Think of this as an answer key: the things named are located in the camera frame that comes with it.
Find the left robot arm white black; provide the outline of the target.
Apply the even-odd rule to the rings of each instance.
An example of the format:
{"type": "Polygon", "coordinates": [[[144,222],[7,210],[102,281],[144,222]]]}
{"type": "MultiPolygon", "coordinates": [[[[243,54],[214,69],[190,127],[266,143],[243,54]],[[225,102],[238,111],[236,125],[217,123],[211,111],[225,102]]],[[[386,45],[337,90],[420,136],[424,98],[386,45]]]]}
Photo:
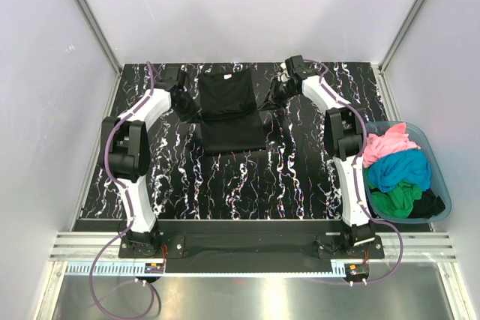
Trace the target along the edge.
{"type": "Polygon", "coordinates": [[[200,108],[185,88],[188,78],[180,67],[166,67],[157,80],[155,67],[147,64],[150,86],[131,108],[109,116],[101,125],[100,163],[115,185],[127,214],[123,244],[141,255],[153,256],[161,245],[157,219],[147,190],[146,175],[151,152],[148,131],[164,113],[172,110],[187,123],[199,123],[200,108]]]}

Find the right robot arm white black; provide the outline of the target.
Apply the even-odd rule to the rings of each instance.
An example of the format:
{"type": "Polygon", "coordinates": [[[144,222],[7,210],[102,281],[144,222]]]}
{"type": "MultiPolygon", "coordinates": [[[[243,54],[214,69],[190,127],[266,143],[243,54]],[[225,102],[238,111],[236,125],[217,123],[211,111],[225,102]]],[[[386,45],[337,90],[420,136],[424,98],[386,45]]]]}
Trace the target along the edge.
{"type": "Polygon", "coordinates": [[[323,143],[339,176],[343,208],[339,238],[322,247],[330,253],[341,250],[347,255],[363,250],[374,242],[375,232],[364,190],[367,131],[360,110],[334,91],[321,70],[307,65],[301,55],[286,59],[280,68],[259,109],[281,109],[290,98],[302,95],[324,112],[323,143]]]}

